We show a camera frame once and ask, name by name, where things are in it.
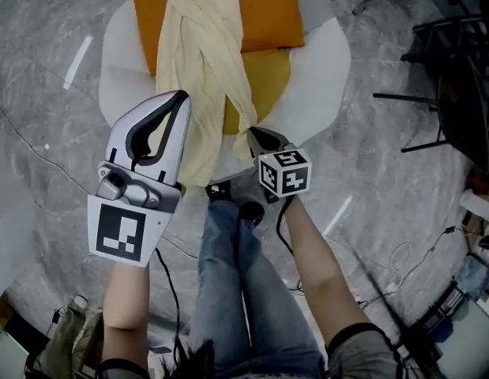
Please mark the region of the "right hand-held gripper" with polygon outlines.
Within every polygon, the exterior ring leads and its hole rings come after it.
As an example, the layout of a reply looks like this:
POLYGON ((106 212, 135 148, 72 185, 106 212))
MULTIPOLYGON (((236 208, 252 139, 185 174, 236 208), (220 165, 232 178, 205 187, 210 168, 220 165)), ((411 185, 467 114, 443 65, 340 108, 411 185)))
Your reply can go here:
POLYGON ((312 162, 304 149, 270 129, 251 127, 246 132, 253 159, 258 158, 258 182, 269 204, 310 189, 312 162))

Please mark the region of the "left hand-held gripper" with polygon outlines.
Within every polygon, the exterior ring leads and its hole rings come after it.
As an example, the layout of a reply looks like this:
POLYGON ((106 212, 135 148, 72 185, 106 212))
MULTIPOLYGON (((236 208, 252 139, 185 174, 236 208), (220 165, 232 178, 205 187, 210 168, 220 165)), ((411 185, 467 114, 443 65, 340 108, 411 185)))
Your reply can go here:
POLYGON ((189 120, 190 97, 177 90, 147 99, 114 124, 109 162, 99 165, 100 184, 88 196, 90 253, 148 264, 182 199, 169 185, 177 181, 189 120))

